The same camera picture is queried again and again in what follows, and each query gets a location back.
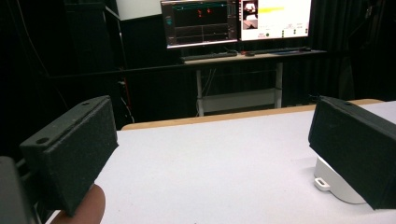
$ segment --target white table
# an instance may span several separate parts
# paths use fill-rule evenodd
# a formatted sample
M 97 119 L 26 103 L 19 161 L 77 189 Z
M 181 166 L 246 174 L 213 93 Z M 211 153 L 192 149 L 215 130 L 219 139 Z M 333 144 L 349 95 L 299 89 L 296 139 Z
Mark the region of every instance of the white table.
M 362 107 L 396 123 L 396 102 Z M 102 223 L 396 223 L 314 186 L 313 111 L 118 132 Z

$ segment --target keyboard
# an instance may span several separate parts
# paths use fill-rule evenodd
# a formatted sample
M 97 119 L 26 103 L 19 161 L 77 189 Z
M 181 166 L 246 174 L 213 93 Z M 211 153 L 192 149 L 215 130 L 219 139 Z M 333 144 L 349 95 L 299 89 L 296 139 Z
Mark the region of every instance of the keyboard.
M 186 62 L 186 61 L 194 61 L 194 60 L 202 60 L 202 59 L 235 57 L 236 55 L 238 55 L 236 52 L 226 52 L 226 53 L 191 55 L 191 56 L 180 57 L 180 59 L 182 62 Z
M 267 53 L 281 53 L 281 52 L 291 52 L 291 51 L 306 51 L 309 48 L 299 47 L 299 48 L 284 48 L 284 49 L 258 49 L 253 50 L 254 54 L 267 54 Z

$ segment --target screen display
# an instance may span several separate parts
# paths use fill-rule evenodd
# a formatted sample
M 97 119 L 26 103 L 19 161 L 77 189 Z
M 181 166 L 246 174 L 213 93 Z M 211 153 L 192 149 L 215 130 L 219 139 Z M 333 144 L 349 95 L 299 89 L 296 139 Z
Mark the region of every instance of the screen display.
M 168 49 L 238 40 L 237 0 L 161 1 Z
M 240 0 L 239 39 L 308 36 L 311 0 Z

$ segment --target person's hand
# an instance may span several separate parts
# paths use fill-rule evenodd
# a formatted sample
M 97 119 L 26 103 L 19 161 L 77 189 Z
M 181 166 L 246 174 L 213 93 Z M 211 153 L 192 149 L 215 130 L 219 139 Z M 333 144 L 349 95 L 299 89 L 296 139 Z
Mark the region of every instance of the person's hand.
M 51 224 L 99 224 L 105 213 L 105 207 L 105 193 L 99 186 L 93 184 L 73 217 L 68 216 L 65 211 L 61 211 L 51 221 Z

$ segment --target computer monitor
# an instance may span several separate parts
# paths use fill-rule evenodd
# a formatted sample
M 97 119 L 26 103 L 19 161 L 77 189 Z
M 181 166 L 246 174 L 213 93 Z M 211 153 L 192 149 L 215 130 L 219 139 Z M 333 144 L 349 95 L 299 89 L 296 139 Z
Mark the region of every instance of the computer monitor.
M 311 0 L 240 0 L 239 40 L 307 37 Z
M 161 1 L 168 49 L 236 42 L 237 0 Z

